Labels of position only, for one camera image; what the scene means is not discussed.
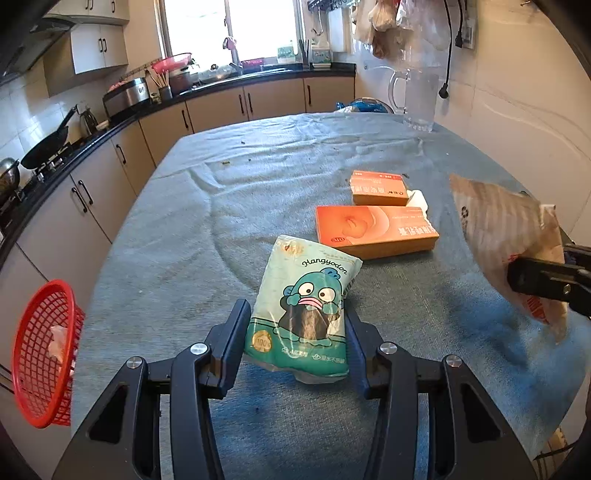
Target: blue tablecloth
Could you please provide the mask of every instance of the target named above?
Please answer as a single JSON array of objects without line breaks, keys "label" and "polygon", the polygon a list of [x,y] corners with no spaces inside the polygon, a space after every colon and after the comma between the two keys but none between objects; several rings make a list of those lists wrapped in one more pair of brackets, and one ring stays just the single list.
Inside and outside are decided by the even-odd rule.
[{"label": "blue tablecloth", "polygon": [[[202,132],[168,153],[131,210],[105,262],[82,333],[72,405],[77,428],[132,355],[156,361],[203,340],[238,297],[254,305],[279,234],[316,240],[317,205],[348,205],[354,168],[405,173],[441,235],[433,252],[364,262],[350,299],[363,321],[413,355],[460,355],[535,455],[566,413],[591,357],[591,322],[549,329],[493,290],[462,237],[448,175],[522,186],[477,148],[437,127],[415,132],[392,115],[297,115]],[[243,364],[212,401],[227,479],[359,479],[375,401],[349,379],[303,385]],[[163,423],[167,422],[163,406]],[[418,478],[426,470],[420,404]],[[161,434],[164,477],[169,434]]]}]

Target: paper bag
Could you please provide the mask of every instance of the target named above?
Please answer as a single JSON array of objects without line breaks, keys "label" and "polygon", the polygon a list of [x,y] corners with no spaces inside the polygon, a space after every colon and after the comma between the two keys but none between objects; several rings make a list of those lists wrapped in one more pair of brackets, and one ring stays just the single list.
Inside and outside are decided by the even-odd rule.
[{"label": "paper bag", "polygon": [[550,325],[556,341],[562,340],[567,304],[516,293],[507,283],[507,266],[518,255],[564,263],[555,207],[457,175],[450,175],[450,185],[464,238],[486,279],[520,311]]}]

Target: frying pan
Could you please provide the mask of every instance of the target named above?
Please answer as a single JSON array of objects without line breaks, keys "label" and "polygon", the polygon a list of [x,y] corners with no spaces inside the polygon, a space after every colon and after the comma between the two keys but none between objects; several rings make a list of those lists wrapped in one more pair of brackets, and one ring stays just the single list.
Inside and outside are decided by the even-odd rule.
[{"label": "frying pan", "polygon": [[43,163],[49,160],[50,157],[55,155],[58,150],[66,143],[68,138],[68,126],[67,123],[76,112],[76,105],[70,108],[70,111],[66,114],[66,117],[57,127],[57,130],[52,134],[45,137],[37,145],[35,145],[21,160],[21,165],[29,170],[39,168]]}]

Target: range hood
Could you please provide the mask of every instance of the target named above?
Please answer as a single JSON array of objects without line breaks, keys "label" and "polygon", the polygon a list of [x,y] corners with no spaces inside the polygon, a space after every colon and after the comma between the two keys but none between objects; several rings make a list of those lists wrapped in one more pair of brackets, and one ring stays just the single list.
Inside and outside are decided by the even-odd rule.
[{"label": "range hood", "polygon": [[33,25],[21,44],[8,58],[0,85],[24,74],[59,38],[74,26],[63,18],[42,18]]}]

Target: glass pitcher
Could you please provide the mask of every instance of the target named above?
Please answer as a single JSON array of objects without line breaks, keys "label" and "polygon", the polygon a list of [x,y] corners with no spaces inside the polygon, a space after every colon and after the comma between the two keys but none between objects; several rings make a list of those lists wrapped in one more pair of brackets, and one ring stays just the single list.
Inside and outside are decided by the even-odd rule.
[{"label": "glass pitcher", "polygon": [[[406,80],[404,106],[394,99],[396,81]],[[439,90],[439,75],[430,69],[403,69],[395,71],[388,84],[388,98],[394,113],[403,115],[402,122],[415,130],[433,130],[435,104]]]}]

